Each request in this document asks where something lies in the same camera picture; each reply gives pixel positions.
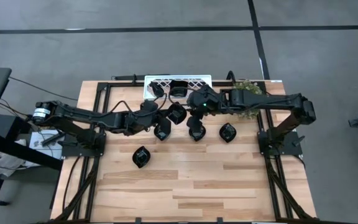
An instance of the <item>gray floor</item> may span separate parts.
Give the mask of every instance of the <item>gray floor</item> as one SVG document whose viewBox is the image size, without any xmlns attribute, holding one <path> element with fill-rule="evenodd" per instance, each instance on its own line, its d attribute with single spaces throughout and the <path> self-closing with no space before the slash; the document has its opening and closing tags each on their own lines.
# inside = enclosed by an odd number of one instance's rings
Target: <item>gray floor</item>
<svg viewBox="0 0 358 224">
<path fill-rule="evenodd" d="M 358 1 L 254 2 L 260 26 L 358 25 Z M 251 24 L 245 0 L 0 0 L 0 29 Z M 358 116 L 358 30 L 264 31 L 262 40 L 271 79 L 283 80 L 287 93 L 302 92 L 316 109 L 318 120 L 298 131 L 306 135 L 302 146 L 318 216 L 358 223 L 358 128 L 347 124 Z M 0 67 L 72 97 L 83 80 L 111 75 L 224 78 L 233 70 L 238 78 L 262 78 L 252 31 L 0 34 Z M 3 98 L 26 113 L 36 101 L 58 99 L 15 81 Z M 3 187 L 0 198 L 13 204 L 0 208 L 0 223 L 46 220 L 56 172 L 41 168 L 18 176 Z"/>
</svg>

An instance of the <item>wooden table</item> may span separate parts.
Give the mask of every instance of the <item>wooden table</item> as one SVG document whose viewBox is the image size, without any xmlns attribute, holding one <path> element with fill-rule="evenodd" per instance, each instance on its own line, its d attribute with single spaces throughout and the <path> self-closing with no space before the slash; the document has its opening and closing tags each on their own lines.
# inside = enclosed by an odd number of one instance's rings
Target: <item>wooden table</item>
<svg viewBox="0 0 358 224">
<path fill-rule="evenodd" d="M 83 82 L 77 107 L 93 109 L 97 83 Z M 269 93 L 285 94 L 282 82 L 266 81 L 265 84 Z M 113 87 L 108 110 L 120 100 L 126 100 L 133 110 L 138 110 L 143 102 L 142 92 L 142 87 Z M 116 111 L 122 110 L 126 110 L 124 105 Z M 272 116 L 278 125 L 288 112 L 273 110 Z M 237 129 L 236 138 L 229 144 L 219 137 L 219 129 L 226 122 Z M 152 131 L 129 137 L 108 133 L 91 221 L 134 222 L 135 217 L 145 222 L 214 222 L 216 217 L 223 217 L 225 221 L 274 221 L 265 162 L 257 144 L 256 119 L 218 115 L 204 117 L 203 123 L 207 132 L 199 142 L 189 137 L 186 121 L 172 125 L 171 135 L 164 142 Z M 141 146 L 151 152 L 152 158 L 144 168 L 138 169 L 132 162 L 132 154 Z M 74 160 L 68 158 L 63 163 L 51 218 L 62 212 L 63 194 Z M 289 191 L 307 213 L 315 216 L 303 165 L 293 156 L 282 156 L 282 161 Z M 66 206 L 77 191 L 81 164 L 82 159 L 73 172 Z M 285 217 L 278 189 L 277 193 L 281 214 Z M 80 218 L 85 216 L 87 198 L 85 193 Z"/>
</svg>

